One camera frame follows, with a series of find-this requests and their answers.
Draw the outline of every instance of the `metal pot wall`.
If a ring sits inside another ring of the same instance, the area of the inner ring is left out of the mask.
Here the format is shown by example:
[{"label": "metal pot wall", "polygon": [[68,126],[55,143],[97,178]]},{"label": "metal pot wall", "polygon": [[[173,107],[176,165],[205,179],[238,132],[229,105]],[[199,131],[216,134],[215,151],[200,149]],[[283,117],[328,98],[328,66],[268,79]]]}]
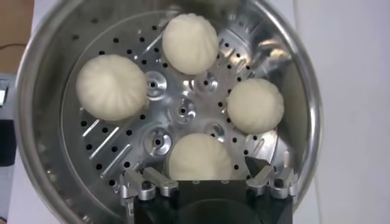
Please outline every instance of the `metal pot wall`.
[{"label": "metal pot wall", "polygon": [[[26,171],[62,222],[124,222],[119,174],[149,163],[163,164],[165,157],[155,156],[144,145],[145,139],[154,138],[150,133],[163,136],[167,131],[169,147],[184,134],[174,125],[173,130],[154,125],[158,110],[141,119],[146,123],[100,121],[80,108],[74,91],[81,66],[99,54],[129,57],[150,79],[159,82],[161,76],[166,82],[177,82],[171,80],[176,71],[166,64],[162,49],[156,56],[153,48],[160,46],[166,23],[181,12],[203,15],[216,26],[221,48],[211,73],[217,80],[223,72],[231,72],[234,80],[269,79],[285,99],[285,116],[269,133],[248,138],[229,128],[224,115],[212,124],[205,122],[202,130],[213,131],[229,148],[234,148],[229,139],[237,135],[249,153],[269,160],[276,169],[293,166],[299,174],[299,200],[304,196],[319,151],[321,100],[302,43],[272,7],[256,0],[72,0],[59,3],[30,40],[18,74],[15,116]],[[214,82],[209,73],[204,78]],[[197,91],[208,94],[209,90]],[[211,96],[223,97],[225,90],[217,88]],[[187,107],[188,102],[192,101],[181,99],[177,104]],[[242,156],[235,158],[237,163],[242,160]],[[240,169],[236,178],[245,178],[246,172]]]}]

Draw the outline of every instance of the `metal bracket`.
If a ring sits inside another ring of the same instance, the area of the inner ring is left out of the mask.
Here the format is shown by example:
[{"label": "metal bracket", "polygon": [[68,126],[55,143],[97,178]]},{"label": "metal bracket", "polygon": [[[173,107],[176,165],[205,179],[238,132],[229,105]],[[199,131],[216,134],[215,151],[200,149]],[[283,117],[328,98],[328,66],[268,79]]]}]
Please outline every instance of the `metal bracket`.
[{"label": "metal bracket", "polygon": [[177,181],[167,178],[154,168],[145,168],[143,175],[145,179],[159,188],[161,195],[164,197],[171,197],[172,193],[179,189],[179,183]]},{"label": "metal bracket", "polygon": [[122,185],[121,195],[129,195],[129,189],[132,188],[138,192],[138,199],[148,201],[155,198],[156,187],[134,170],[128,170],[123,174],[124,185]]},{"label": "metal bracket", "polygon": [[274,168],[272,166],[264,166],[260,172],[257,173],[255,178],[251,178],[246,181],[248,189],[255,193],[255,196],[261,196],[265,193],[266,186],[270,177],[274,174]]}]

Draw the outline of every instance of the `white table surface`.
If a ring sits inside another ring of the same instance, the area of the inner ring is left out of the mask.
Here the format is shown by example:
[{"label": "white table surface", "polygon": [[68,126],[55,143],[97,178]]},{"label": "white table surface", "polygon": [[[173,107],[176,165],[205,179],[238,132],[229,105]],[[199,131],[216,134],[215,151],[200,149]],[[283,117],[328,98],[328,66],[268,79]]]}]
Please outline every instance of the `white table surface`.
[{"label": "white table surface", "polygon": [[[271,0],[291,24],[295,24],[294,1]],[[44,14],[55,4],[55,0],[35,0],[33,29]],[[46,208],[29,181],[19,154],[16,156],[15,176],[10,204],[9,224],[39,223],[55,224],[59,221]],[[295,224],[320,224],[315,181],[294,214]]]}]

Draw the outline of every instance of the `black device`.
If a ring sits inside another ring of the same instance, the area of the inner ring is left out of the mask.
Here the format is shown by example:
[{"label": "black device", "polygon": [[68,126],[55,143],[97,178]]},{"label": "black device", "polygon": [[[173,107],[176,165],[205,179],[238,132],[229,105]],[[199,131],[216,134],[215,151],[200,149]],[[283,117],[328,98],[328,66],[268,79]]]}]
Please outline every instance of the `black device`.
[{"label": "black device", "polygon": [[121,176],[122,204],[135,224],[292,224],[297,174],[246,157],[248,180],[174,181],[154,168]]},{"label": "black device", "polygon": [[179,181],[172,197],[134,200],[135,224],[291,224],[293,198],[255,197],[244,180]]}]

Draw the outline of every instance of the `perforated steamer tray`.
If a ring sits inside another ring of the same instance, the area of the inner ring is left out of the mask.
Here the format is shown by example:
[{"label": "perforated steamer tray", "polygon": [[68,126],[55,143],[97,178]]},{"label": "perforated steamer tray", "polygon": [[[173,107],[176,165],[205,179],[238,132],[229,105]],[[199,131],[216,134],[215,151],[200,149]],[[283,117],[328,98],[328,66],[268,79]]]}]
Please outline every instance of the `perforated steamer tray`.
[{"label": "perforated steamer tray", "polygon": [[[147,13],[106,30],[80,56],[65,90],[62,104],[65,144],[67,148],[85,150],[83,155],[69,151],[71,161],[74,165],[93,166],[114,191],[118,191],[118,178],[123,170],[145,166],[162,170],[174,144],[190,133],[206,133],[223,142],[233,158],[234,179],[249,177],[244,155],[268,161],[275,155],[278,141],[275,130],[246,135],[235,128],[226,110],[226,98],[238,82],[249,77],[266,78],[251,69],[250,48],[233,32],[219,32],[214,24],[220,45],[215,64],[204,74],[183,75],[165,59],[161,47],[167,14],[173,17],[177,13]],[[236,26],[250,29],[243,27],[242,21]],[[145,72],[149,105],[136,116],[106,122],[80,107],[75,90],[77,74],[88,60],[99,54],[128,57]]]}]

